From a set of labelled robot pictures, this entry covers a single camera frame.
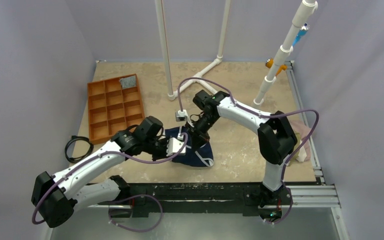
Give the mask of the navy blue underwear white trim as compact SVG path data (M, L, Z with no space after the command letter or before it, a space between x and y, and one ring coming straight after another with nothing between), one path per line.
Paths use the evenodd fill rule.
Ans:
M173 163L197 168L207 168L214 165L214 154L209 142L196 150L192 150L192 138L184 126L165 129L164 133L165 136L169 138L177 138L180 133L186 133L188 136L185 155L174 157L171 160Z

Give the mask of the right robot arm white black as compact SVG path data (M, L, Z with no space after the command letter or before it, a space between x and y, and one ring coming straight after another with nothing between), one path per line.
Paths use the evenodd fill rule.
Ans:
M209 129L219 118L231 120L255 133L259 151L266 160L260 196L268 204L280 198L283 185L282 172L287 157L290 157L298 142L286 115L258 112L245 106L223 91L209 95L201 90L195 94L193 103L201 110L198 120L187 124L191 148L196 150L208 143Z

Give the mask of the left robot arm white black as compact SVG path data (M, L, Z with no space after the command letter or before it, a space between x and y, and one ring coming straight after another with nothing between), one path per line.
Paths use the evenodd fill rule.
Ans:
M119 175L100 183L91 181L127 160L155 165L186 153L187 133L166 136L162 131L163 123L148 116L140 124L117 131L102 147L74 165L54 174L39 174L31 195L31 222L56 228L75 212L92 205L132 204L136 198L148 197L145 193L133 195L130 185Z

